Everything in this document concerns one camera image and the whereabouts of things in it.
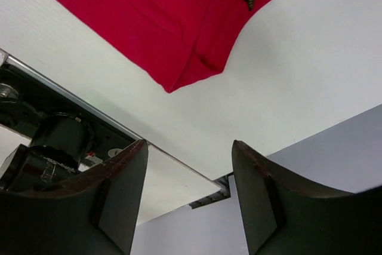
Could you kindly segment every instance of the red shirt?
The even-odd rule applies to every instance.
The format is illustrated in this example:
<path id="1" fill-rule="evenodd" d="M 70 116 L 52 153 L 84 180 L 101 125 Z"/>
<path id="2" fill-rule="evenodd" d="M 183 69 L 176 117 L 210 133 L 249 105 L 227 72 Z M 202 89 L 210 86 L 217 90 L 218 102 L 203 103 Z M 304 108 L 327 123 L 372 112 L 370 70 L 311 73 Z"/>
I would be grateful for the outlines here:
<path id="1" fill-rule="evenodd" d="M 270 0 L 57 0 L 167 92 L 221 73 Z"/>

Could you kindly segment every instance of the black mechanical part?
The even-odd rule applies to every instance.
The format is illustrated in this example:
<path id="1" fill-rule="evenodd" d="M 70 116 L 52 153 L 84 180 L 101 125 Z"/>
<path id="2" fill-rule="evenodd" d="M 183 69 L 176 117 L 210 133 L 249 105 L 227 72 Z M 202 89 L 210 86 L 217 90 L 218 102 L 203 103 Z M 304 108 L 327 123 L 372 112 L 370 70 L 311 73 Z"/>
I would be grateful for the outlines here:
<path id="1" fill-rule="evenodd" d="M 234 142 L 232 161 L 250 255 L 382 254 L 382 186 L 329 188 L 243 142 Z"/>
<path id="2" fill-rule="evenodd" d="M 91 110 L 84 109 L 8 62 L 0 66 L 0 83 L 18 93 L 17 98 L 0 97 L 0 124 L 16 133 L 32 139 L 41 121 L 62 113 L 87 123 L 93 131 L 93 137 L 85 153 L 91 153 L 102 161 L 109 158 L 109 150 L 124 149 L 135 141 L 125 132 L 95 116 Z M 84 157 L 81 160 L 87 165 L 93 164 Z"/>
<path id="3" fill-rule="evenodd" d="M 42 191 L 0 191 L 0 254 L 130 254 L 147 157 L 140 140 Z"/>
<path id="4" fill-rule="evenodd" d="M 92 137 L 93 132 L 81 118 L 58 114 L 41 121 L 29 146 L 77 170 Z"/>
<path id="5" fill-rule="evenodd" d="M 80 173 L 53 158 L 46 157 L 44 151 L 18 146 L 1 167 L 5 172 L 0 179 L 0 188 L 12 192 L 41 191 Z"/>

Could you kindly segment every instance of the white table surface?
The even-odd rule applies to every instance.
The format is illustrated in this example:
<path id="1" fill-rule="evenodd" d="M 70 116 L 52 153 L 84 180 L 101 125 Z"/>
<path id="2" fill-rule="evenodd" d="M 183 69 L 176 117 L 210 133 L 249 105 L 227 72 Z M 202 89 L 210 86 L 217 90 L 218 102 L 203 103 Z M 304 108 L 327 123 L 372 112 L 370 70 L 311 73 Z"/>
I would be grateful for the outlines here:
<path id="1" fill-rule="evenodd" d="M 382 0 L 273 0 L 222 75 L 167 94 L 55 0 L 0 0 L 0 47 L 210 179 L 382 103 Z"/>

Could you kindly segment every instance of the cylindrical motor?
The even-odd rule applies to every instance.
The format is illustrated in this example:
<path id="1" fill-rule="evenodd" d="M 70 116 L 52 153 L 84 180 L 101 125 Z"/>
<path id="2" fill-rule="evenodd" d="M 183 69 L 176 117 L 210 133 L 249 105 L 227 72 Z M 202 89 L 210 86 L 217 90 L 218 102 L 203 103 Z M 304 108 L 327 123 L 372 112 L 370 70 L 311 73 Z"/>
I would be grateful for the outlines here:
<path id="1" fill-rule="evenodd" d="M 91 136 L 79 118 L 62 114 L 46 118 L 29 147 L 20 145 L 0 167 L 0 188 L 39 191 L 75 176 Z"/>
<path id="2" fill-rule="evenodd" d="M 43 120 L 30 148 L 62 164 L 77 169 L 91 139 L 90 129 L 80 118 L 54 115 Z"/>

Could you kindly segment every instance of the red cloth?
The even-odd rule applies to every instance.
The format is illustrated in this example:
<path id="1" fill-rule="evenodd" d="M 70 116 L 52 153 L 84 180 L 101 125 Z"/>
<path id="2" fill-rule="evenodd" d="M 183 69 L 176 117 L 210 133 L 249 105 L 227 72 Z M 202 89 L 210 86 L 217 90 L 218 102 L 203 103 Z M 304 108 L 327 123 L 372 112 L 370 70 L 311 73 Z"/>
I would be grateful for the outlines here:
<path id="1" fill-rule="evenodd" d="M 58 0 L 167 92 L 221 73 L 249 18 L 270 0 Z"/>

